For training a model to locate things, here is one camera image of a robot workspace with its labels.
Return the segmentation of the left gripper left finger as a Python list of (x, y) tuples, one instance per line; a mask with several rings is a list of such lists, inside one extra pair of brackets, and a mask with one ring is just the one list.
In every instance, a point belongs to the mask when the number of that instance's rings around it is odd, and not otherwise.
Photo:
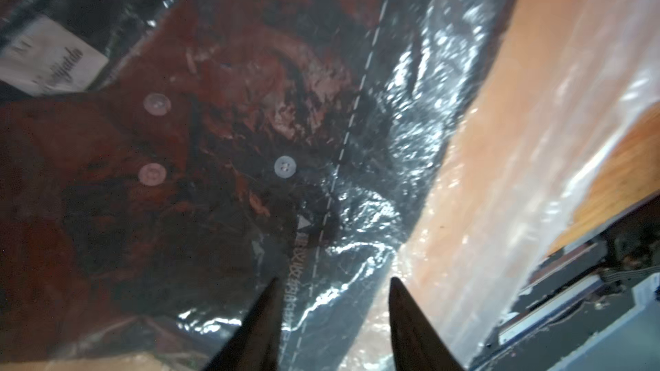
[(284, 285), (273, 278), (239, 329), (203, 370), (278, 370), (283, 313)]

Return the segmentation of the clear plastic vacuum bag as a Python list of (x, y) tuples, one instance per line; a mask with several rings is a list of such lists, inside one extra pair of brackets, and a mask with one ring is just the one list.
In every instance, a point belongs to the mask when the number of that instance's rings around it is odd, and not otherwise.
[[(342, 370), (393, 368), (393, 277), (458, 362), (471, 364), (606, 158), (658, 97), (659, 0), (514, 0), (419, 221)], [(203, 368), (130, 357), (91, 369), (4, 370), (101, 369)]]

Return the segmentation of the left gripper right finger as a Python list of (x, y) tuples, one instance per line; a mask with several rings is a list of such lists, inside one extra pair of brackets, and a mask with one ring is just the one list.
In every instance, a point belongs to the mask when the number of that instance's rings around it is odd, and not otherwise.
[(396, 371), (463, 371), (400, 278), (390, 279), (388, 310)]

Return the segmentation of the black shirt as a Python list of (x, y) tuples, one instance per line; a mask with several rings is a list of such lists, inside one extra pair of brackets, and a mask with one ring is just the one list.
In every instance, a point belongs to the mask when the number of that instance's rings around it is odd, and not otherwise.
[(1, 0), (1, 366), (342, 370), (514, 0)]

